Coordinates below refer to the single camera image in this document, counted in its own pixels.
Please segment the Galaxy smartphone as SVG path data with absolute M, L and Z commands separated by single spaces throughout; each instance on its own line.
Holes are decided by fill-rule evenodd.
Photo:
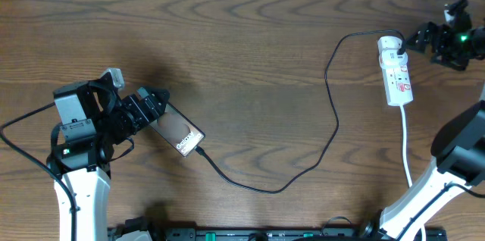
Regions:
M 183 157 L 187 157 L 205 138 L 205 134 L 171 103 L 151 128 L 161 135 Z

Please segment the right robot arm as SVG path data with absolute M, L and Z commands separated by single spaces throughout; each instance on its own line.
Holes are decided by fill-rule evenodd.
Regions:
M 431 61 L 464 70 L 468 61 L 484 57 L 484 29 L 454 24 L 425 23 L 406 41 L 383 36 L 378 42 L 386 101 L 403 109 L 413 99 L 407 68 L 407 50 L 432 48 Z M 431 145 L 431 160 L 417 179 L 408 179 L 407 191 L 360 230 L 361 238 L 413 240 L 424 236 L 424 225 L 456 196 L 484 181 L 484 100 L 440 129 Z

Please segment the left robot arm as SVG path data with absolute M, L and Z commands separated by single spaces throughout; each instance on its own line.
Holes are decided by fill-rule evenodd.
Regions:
M 107 240 L 107 205 L 111 189 L 110 163 L 114 146 L 132 137 L 164 114 L 170 93 L 141 87 L 124 99 L 110 82 L 92 80 L 55 90 L 55 106 L 61 123 L 52 131 L 48 167 L 67 188 L 74 206 L 58 197 L 63 221 L 72 229 L 61 238 Z

